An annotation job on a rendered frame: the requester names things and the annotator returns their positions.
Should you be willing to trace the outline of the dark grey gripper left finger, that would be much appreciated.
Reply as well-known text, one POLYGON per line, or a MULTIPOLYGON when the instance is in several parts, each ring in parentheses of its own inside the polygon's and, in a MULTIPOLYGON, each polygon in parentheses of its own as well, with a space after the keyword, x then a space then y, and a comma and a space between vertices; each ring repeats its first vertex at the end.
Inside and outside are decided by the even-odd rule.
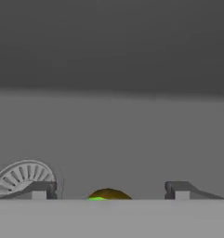
POLYGON ((7 195, 0 195, 0 200, 6 199, 32 199, 32 200, 55 200, 57 199, 57 182, 56 181, 35 181, 25 189, 12 192, 7 195))

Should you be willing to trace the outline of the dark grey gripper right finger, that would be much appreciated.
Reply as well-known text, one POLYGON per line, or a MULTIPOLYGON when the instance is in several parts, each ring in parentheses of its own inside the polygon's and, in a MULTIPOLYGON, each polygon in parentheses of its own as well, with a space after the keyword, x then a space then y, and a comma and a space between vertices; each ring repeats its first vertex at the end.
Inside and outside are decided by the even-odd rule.
POLYGON ((224 200, 224 197, 204 192, 188 181, 167 181, 165 183, 165 199, 168 200, 224 200))

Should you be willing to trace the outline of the grey sink basin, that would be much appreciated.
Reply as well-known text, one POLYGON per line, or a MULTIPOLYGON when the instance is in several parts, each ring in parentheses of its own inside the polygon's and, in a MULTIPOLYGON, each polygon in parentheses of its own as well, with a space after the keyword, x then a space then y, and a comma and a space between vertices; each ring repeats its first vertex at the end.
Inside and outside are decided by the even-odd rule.
POLYGON ((21 159, 66 199, 224 197, 224 0, 0 0, 0 168, 21 159))

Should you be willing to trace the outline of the brown and green fruit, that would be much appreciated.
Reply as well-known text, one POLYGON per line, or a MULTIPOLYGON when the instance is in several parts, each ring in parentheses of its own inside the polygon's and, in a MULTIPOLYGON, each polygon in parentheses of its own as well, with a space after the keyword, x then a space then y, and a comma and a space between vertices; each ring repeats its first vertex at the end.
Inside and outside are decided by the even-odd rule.
POLYGON ((106 189, 100 189, 100 190, 94 191, 88 196, 88 199, 89 200, 123 200, 123 199, 131 200, 131 197, 122 191, 106 188, 106 189))

